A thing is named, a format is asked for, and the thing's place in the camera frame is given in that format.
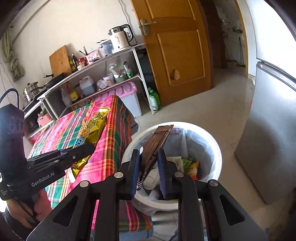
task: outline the plaid tablecloth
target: plaid tablecloth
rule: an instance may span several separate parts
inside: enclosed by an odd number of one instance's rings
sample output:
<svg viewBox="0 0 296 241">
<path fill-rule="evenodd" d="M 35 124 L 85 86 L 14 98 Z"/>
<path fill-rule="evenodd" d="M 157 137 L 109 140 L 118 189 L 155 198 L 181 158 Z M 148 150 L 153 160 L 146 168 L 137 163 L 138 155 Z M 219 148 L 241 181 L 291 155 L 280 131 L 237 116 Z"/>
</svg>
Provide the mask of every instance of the plaid tablecloth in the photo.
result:
<svg viewBox="0 0 296 241">
<path fill-rule="evenodd" d="M 29 157 L 73 146 L 81 129 L 91 117 L 98 113 L 100 107 L 110 107 L 111 111 L 96 150 L 87 165 L 74 183 L 70 182 L 66 174 L 46 187 L 53 208 L 82 180 L 88 180 L 91 183 L 103 181 L 117 171 L 123 153 L 131 142 L 131 113 L 118 96 L 109 96 L 77 109 L 52 123 L 42 131 L 32 148 Z M 148 217 L 136 210 L 129 201 L 120 201 L 119 219 L 120 232 L 149 230 L 152 226 Z"/>
</svg>

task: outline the green wrapper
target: green wrapper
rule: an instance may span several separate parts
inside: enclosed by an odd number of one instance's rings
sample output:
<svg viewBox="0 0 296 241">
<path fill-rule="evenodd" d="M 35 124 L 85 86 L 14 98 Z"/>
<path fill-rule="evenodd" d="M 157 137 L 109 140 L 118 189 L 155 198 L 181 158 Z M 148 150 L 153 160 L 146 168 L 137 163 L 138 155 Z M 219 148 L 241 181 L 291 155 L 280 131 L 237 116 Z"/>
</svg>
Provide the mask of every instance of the green wrapper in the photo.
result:
<svg viewBox="0 0 296 241">
<path fill-rule="evenodd" d="M 73 148 L 77 146 L 81 146 L 85 142 L 90 142 L 94 146 L 97 145 L 98 141 L 101 138 L 101 135 L 103 133 L 103 130 L 107 123 L 107 115 L 111 109 L 106 107 L 101 107 L 99 110 L 99 113 L 94 115 L 90 121 L 86 124 L 86 126 L 81 131 L 78 139 L 76 140 Z M 91 155 L 80 159 L 72 164 L 72 166 L 69 168 L 69 178 L 71 182 L 74 182 L 78 176 L 78 174 L 81 172 L 81 170 L 84 168 L 84 166 L 87 164 L 89 158 Z"/>
</svg>

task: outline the wooden cutting board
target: wooden cutting board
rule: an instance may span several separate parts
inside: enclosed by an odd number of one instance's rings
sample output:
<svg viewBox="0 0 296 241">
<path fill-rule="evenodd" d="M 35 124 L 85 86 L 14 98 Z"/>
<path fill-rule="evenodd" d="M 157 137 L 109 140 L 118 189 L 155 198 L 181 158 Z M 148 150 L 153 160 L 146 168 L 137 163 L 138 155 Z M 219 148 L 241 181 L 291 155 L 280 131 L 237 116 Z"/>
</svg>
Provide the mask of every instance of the wooden cutting board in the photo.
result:
<svg viewBox="0 0 296 241">
<path fill-rule="evenodd" d="M 58 76 L 59 74 L 64 73 L 64 76 L 67 77 L 72 74 L 66 45 L 50 55 L 49 62 L 54 76 Z"/>
</svg>

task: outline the refrigerator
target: refrigerator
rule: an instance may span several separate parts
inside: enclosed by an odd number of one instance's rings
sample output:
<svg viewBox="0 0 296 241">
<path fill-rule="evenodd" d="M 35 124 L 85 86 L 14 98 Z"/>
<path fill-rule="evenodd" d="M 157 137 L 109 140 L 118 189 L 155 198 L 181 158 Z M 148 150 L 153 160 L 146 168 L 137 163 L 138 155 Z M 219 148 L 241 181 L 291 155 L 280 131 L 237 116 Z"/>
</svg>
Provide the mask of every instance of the refrigerator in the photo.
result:
<svg viewBox="0 0 296 241">
<path fill-rule="evenodd" d="M 255 31 L 254 97 L 235 155 L 267 204 L 296 187 L 296 41 L 264 0 L 246 0 Z"/>
</svg>

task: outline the white storage box with pink lid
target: white storage box with pink lid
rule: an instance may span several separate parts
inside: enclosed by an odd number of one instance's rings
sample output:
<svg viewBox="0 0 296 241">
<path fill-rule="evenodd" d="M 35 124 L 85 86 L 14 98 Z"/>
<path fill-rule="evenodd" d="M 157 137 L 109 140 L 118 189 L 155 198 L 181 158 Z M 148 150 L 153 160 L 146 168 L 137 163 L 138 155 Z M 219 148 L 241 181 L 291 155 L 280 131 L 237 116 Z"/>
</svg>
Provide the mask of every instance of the white storage box with pink lid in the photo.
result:
<svg viewBox="0 0 296 241">
<path fill-rule="evenodd" d="M 110 95 L 117 95 L 124 105 L 132 113 L 133 117 L 140 117 L 142 115 L 140 104 L 137 97 L 137 87 L 133 82 L 128 82 L 125 85 L 116 87 L 94 98 L 94 101 L 101 100 Z"/>
</svg>

